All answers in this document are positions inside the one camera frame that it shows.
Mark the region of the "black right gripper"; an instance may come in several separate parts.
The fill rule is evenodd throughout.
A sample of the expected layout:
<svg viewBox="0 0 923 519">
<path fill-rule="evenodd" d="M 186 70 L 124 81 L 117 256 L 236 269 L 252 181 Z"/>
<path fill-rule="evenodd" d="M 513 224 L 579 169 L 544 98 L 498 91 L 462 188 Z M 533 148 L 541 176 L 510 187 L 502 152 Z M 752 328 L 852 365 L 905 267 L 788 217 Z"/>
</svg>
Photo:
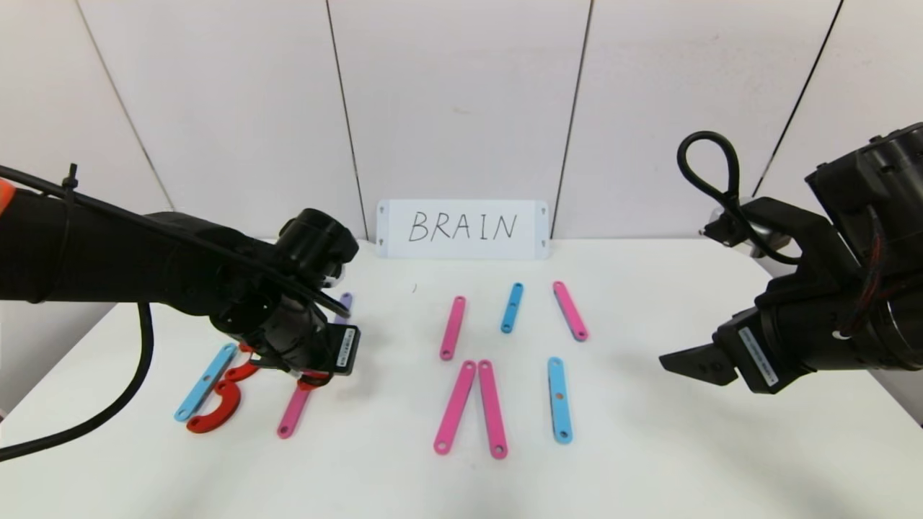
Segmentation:
<svg viewBox="0 0 923 519">
<path fill-rule="evenodd" d="M 715 386 L 738 380 L 738 368 L 749 390 L 758 394 L 777 394 L 819 371 L 880 367 L 875 326 L 881 321 L 881 303 L 869 305 L 860 323 L 849 328 L 856 305 L 851 293 L 761 296 L 721 325 L 713 344 L 660 355 L 659 361 L 669 373 Z"/>
</svg>

